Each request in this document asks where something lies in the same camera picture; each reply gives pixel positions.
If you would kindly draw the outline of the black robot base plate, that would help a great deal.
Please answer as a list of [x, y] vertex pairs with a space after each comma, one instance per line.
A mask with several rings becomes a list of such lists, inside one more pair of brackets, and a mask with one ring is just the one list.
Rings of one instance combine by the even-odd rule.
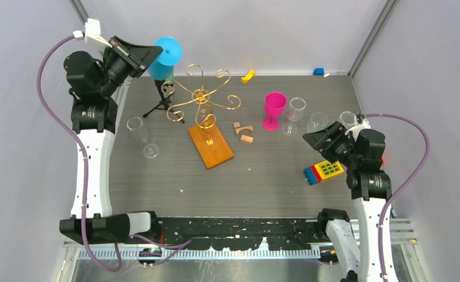
[[267, 243], [271, 251], [306, 250], [313, 243], [330, 242], [326, 224], [317, 219], [159, 217], [149, 231], [139, 233], [155, 243], [188, 250], [256, 250]]

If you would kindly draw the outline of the clear wine glass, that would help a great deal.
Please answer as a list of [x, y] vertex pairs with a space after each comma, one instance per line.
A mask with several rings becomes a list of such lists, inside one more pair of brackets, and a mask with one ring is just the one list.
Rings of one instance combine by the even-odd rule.
[[303, 98], [292, 98], [287, 106], [286, 117], [288, 122], [282, 125], [282, 131], [285, 135], [291, 136], [297, 133], [297, 122], [302, 119], [307, 104]]
[[127, 123], [127, 128], [131, 134], [144, 144], [143, 155], [148, 159], [153, 159], [159, 154], [159, 147], [149, 142], [147, 128], [143, 119], [140, 117], [131, 117]]
[[344, 111], [339, 115], [338, 121], [348, 130], [358, 125], [357, 115], [350, 111]]
[[323, 112], [314, 112], [307, 123], [306, 131], [307, 133], [313, 133], [320, 130], [323, 130], [328, 125], [328, 117]]

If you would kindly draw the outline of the clear wine glass front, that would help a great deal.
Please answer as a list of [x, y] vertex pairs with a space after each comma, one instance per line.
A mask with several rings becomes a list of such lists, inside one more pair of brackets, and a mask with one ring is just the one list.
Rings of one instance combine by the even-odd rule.
[[287, 106], [286, 117], [288, 122], [282, 125], [282, 131], [285, 135], [291, 136], [297, 133], [297, 122], [302, 119], [307, 104], [303, 98], [292, 98]]

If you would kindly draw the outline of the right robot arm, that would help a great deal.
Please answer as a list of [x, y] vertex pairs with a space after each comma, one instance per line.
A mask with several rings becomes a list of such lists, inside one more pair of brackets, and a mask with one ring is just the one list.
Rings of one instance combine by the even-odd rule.
[[390, 238], [391, 180], [381, 168], [385, 136], [374, 129], [346, 129], [340, 122], [303, 139], [331, 163], [347, 170], [359, 238], [355, 239], [350, 218], [343, 210], [322, 209], [317, 236], [333, 244], [343, 270], [342, 281], [397, 281]]

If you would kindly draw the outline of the blue plastic wine glass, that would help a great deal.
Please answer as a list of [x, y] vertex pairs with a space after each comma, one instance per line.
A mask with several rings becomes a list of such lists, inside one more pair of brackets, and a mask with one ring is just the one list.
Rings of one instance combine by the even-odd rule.
[[171, 37], [165, 36], [155, 42], [156, 46], [162, 48], [162, 52], [147, 69], [154, 80], [167, 80], [174, 72], [174, 66], [183, 57], [183, 49], [179, 42]]

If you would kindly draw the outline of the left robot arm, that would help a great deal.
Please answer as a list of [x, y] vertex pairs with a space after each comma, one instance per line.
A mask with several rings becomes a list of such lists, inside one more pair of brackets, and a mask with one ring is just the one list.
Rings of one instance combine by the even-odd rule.
[[81, 159], [70, 217], [59, 222], [59, 231], [77, 243], [125, 243], [137, 233], [147, 243], [160, 238], [153, 211], [113, 214], [109, 165], [118, 110], [112, 95], [126, 79], [140, 77], [162, 51], [114, 36], [102, 59], [76, 51], [63, 62], [73, 97], [71, 132]]

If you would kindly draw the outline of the pink plastic wine glass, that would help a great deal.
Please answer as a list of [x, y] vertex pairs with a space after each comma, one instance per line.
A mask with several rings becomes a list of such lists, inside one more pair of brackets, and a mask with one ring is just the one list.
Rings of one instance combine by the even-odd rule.
[[262, 121], [265, 130], [272, 132], [278, 129], [280, 122], [278, 118], [287, 105], [287, 98], [281, 92], [271, 92], [264, 99], [264, 111], [266, 118]]

